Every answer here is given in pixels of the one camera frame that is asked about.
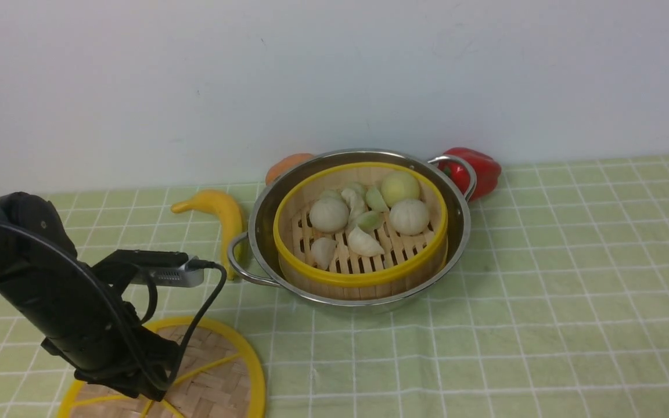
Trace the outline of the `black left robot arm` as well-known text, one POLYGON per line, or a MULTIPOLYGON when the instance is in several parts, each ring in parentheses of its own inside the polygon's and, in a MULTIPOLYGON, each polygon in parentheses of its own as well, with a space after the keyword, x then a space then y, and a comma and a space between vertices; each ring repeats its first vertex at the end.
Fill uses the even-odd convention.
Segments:
POLYGON ((42 349, 71 365, 76 379, 160 401, 181 354, 123 301, 133 279, 147 285, 152 314, 156 284, 144 268, 122 252, 83 264, 50 201, 24 192, 0 197, 0 296, 42 333, 42 349))

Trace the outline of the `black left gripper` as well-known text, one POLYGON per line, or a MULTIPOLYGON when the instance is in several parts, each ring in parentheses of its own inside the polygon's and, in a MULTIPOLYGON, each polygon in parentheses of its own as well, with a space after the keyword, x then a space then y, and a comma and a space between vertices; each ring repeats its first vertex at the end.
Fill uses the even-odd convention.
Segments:
MULTIPOLYGON (((145 355, 149 370, 167 379, 179 358, 179 344, 143 326, 135 307, 122 293, 133 278, 146 279, 146 269, 103 260, 91 268, 108 294, 127 310, 128 331, 145 355)), ((66 276, 27 267, 0 277, 0 296, 44 336, 41 347, 75 368, 74 378, 101 385, 130 398, 164 399, 168 389, 149 381, 125 343, 107 305, 77 273, 66 276)))

